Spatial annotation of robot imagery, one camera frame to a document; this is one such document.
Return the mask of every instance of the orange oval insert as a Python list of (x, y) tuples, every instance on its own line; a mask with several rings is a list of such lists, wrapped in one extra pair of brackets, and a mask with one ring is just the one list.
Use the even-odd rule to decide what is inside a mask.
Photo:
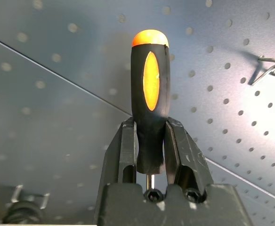
[(158, 64), (153, 52), (149, 52), (145, 61), (143, 90), (147, 107), (153, 111), (156, 107), (160, 93), (160, 74)]

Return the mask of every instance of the gray metal panel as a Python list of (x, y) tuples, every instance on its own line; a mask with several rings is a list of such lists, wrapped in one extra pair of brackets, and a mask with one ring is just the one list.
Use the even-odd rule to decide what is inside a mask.
[(90, 222), (105, 149), (127, 117), (0, 45), (0, 202), (22, 184), (51, 194), (49, 222)]
[(275, 196), (207, 159), (214, 182), (236, 187), (255, 225), (275, 225)]

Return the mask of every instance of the black rubber grip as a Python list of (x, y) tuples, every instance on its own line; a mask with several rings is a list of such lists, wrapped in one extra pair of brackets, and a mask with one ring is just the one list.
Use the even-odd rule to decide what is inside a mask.
[[(148, 54), (156, 57), (159, 69), (159, 96), (151, 111), (143, 90), (144, 67)], [(137, 124), (139, 152), (137, 171), (143, 174), (160, 174), (163, 170), (162, 145), (170, 108), (169, 48), (159, 44), (141, 44), (131, 51), (131, 108)]]

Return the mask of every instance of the metal screwdriver shaft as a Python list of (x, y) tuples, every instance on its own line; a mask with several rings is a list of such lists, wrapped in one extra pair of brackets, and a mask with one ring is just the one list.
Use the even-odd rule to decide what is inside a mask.
[(146, 190), (154, 189), (154, 175), (147, 174)]

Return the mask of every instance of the pegboard hook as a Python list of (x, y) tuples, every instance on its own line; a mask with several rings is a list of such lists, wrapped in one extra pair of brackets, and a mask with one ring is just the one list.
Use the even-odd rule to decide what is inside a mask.
[[(274, 58), (265, 58), (263, 55), (259, 56), (258, 61), (266, 61), (266, 62), (273, 62), (275, 63), (275, 59)], [(261, 80), (265, 75), (267, 74), (271, 74), (273, 76), (275, 76), (275, 73), (272, 73), (275, 70), (275, 65), (271, 66), (266, 72), (264, 72), (263, 74), (261, 74), (253, 83), (251, 86), (254, 86), (259, 80)]]

